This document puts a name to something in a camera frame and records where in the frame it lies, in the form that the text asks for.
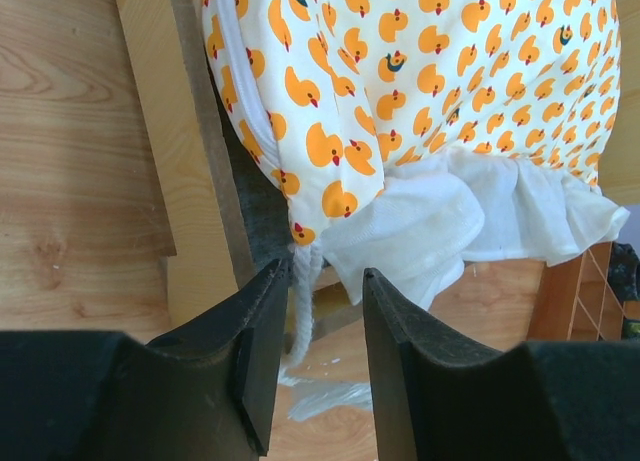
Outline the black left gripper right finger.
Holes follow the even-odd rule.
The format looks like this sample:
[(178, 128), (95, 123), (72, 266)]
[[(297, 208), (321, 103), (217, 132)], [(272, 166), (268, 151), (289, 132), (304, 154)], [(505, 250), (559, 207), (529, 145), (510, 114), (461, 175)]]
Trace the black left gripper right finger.
[(635, 460), (639, 346), (526, 341), (501, 352), (363, 277), (382, 460)]

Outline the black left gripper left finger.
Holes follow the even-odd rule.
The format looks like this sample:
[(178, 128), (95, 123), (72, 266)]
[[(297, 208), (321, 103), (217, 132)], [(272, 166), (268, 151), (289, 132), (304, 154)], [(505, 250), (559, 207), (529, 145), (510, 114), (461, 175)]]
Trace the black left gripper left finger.
[(269, 450), (290, 263), (141, 343), (117, 331), (1, 335), (5, 460), (256, 460)]

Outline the duck print bed cover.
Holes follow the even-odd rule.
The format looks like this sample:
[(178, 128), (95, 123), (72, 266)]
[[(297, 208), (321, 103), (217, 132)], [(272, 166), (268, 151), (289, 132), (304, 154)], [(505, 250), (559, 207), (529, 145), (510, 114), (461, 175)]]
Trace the duck print bed cover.
[(620, 98), (616, 0), (191, 0), (223, 110), (282, 193), (295, 338), (332, 266), (428, 308), (471, 262), (615, 240), (598, 165)]

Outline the wooden compartment organizer box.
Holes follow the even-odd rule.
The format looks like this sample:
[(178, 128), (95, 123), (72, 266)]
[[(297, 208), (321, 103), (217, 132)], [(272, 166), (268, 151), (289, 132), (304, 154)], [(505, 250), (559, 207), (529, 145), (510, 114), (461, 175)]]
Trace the wooden compartment organizer box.
[(608, 280), (613, 244), (545, 267), (526, 338), (546, 341), (619, 341), (631, 307), (618, 300)]

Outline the wooden pet bed frame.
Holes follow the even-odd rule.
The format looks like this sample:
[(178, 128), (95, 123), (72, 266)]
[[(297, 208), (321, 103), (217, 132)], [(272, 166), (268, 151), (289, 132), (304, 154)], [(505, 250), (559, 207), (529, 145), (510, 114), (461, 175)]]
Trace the wooden pet bed frame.
[[(170, 311), (183, 322), (273, 258), (293, 258), (287, 204), (223, 110), (191, 0), (116, 3), (177, 250), (169, 269)], [(617, 150), (613, 130), (598, 165), (606, 198), (600, 175)], [(322, 281), (346, 291), (336, 270), (324, 265), (312, 292), (312, 335)]]

